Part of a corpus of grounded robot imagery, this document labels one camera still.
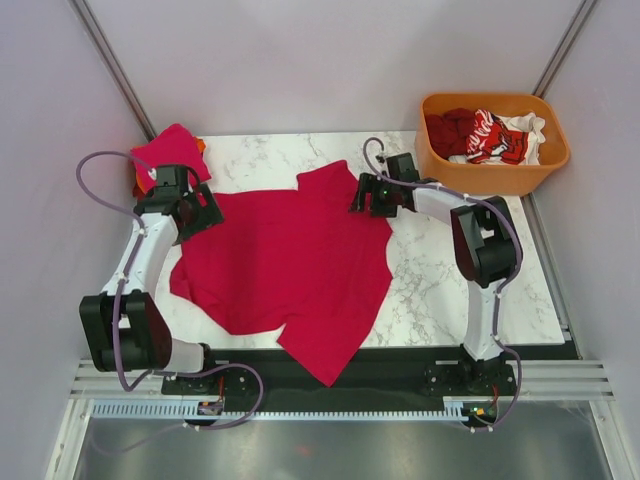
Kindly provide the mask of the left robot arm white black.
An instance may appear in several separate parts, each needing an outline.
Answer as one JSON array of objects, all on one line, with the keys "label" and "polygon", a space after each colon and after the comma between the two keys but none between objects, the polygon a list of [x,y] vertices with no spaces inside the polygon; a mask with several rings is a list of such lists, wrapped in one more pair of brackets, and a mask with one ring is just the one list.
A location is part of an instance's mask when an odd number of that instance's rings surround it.
[{"label": "left robot arm white black", "polygon": [[129,241],[116,271],[97,295],[85,296],[79,314],[97,370],[185,373],[185,382],[208,393],[219,369],[207,347],[174,338],[155,303],[160,273],[170,250],[224,221],[208,185],[195,169],[153,169],[155,185],[135,207]]}]

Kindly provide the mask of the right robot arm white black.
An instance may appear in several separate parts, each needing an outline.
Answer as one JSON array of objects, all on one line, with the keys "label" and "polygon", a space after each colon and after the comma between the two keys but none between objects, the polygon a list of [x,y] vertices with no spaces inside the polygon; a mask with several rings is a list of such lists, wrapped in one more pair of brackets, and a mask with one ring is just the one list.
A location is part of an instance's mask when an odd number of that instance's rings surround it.
[{"label": "right robot arm white black", "polygon": [[503,352],[498,334],[502,294],[518,275],[523,260],[506,200],[501,196],[479,199],[434,179],[421,179],[409,153],[379,159],[387,169],[372,168],[359,175],[350,210],[394,218],[404,208],[451,228],[456,265],[468,282],[463,348],[472,359],[458,368],[457,377],[465,391],[481,393],[494,381],[494,371],[486,361]]}]

